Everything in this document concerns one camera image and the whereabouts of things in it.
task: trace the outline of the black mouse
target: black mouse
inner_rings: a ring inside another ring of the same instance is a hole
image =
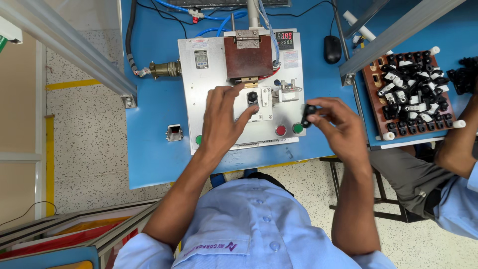
[[[342,57],[340,39],[333,35],[324,37],[324,59],[328,64],[337,63]]]

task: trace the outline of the worker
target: worker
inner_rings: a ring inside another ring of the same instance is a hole
[[[307,119],[345,166],[332,241],[311,226],[291,194],[264,179],[231,180],[199,198],[208,176],[259,110],[251,106],[234,122],[234,99],[243,87],[209,91],[201,146],[142,233],[119,251],[115,268],[395,268],[380,251],[362,122],[340,99],[307,101],[322,107]]]
[[[472,154],[478,150],[478,90],[460,119],[466,127],[448,131],[435,163],[415,158],[413,146],[372,151],[370,162],[407,210],[449,232],[478,239],[478,168]]]

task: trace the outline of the person's arm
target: person's arm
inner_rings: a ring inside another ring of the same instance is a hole
[[[232,106],[243,88],[244,84],[239,84],[233,88],[223,86],[209,91],[201,146],[142,231],[168,244],[173,251],[191,223],[207,178],[235,144],[254,111],[259,108],[249,107],[234,122]]]
[[[337,98],[316,98],[307,104],[322,107],[307,120],[324,133],[330,148],[345,166],[332,222],[332,243],[349,256],[380,251],[373,212],[372,168],[362,122]]]
[[[472,150],[478,130],[478,93],[471,96],[459,119],[467,125],[448,130],[443,145],[435,156],[435,164],[468,179],[477,162]]]

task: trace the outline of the terrazzo floor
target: terrazzo floor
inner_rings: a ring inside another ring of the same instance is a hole
[[[118,30],[82,33],[123,70]],[[47,49],[47,84],[91,77]],[[59,213],[77,212],[162,197],[170,184],[129,190],[126,116],[121,99],[103,85],[47,92],[47,112],[55,115],[55,204]],[[343,167],[338,164],[339,176]],[[330,166],[318,159],[293,166],[261,169],[278,179],[309,212],[312,225],[330,236],[336,204]],[[242,172],[226,174],[231,180]],[[384,180],[389,198],[395,193]],[[208,181],[203,193],[211,189]],[[376,211],[400,213],[398,206]],[[376,218],[382,251],[400,269],[478,268],[478,241],[454,235],[433,221],[412,224]]]

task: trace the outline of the wooden tray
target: wooden tray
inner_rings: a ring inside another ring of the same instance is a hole
[[[432,60],[432,66],[439,67],[439,65],[436,63],[435,56],[430,56],[430,59]],[[383,140],[382,135],[384,133],[389,132],[389,130],[387,128],[387,123],[397,123],[397,122],[400,121],[400,119],[389,120],[389,121],[387,121],[385,119],[385,116],[383,115],[382,107],[384,105],[387,105],[387,100],[385,99],[385,97],[379,97],[377,95],[377,91],[380,90],[381,88],[385,87],[386,83],[387,83],[386,81],[383,80],[382,74],[384,74],[384,72],[382,72],[382,70],[380,69],[381,66],[384,65],[384,64],[389,64],[389,62],[387,60],[387,55],[381,56],[377,60],[373,61],[372,64],[370,64],[369,66],[366,66],[362,69],[362,74],[363,74],[363,77],[365,79],[365,85],[367,85],[367,92],[369,93],[370,103],[372,104],[373,114],[375,115],[375,121],[377,123],[377,128],[379,130],[381,140]],[[442,93],[442,96],[446,98],[446,102],[448,103],[448,109],[445,112],[440,111],[440,114],[443,115],[443,114],[450,113],[453,116],[452,121],[453,122],[456,121],[455,113],[453,112],[453,108],[451,107],[450,99],[448,98],[448,92]],[[441,130],[438,130],[437,128],[435,128],[434,131],[429,131],[428,128],[427,128],[425,132],[423,132],[423,133],[417,132],[414,135],[426,134],[426,133],[430,133],[430,132],[443,131],[443,130],[448,130],[448,129],[453,129],[453,128],[447,128],[445,126]],[[407,128],[407,134],[406,135],[400,135],[399,134],[398,136],[395,137],[395,139],[396,138],[401,138],[401,137],[408,137],[408,136],[411,136],[411,135],[413,135],[413,134],[409,133],[408,128]]]

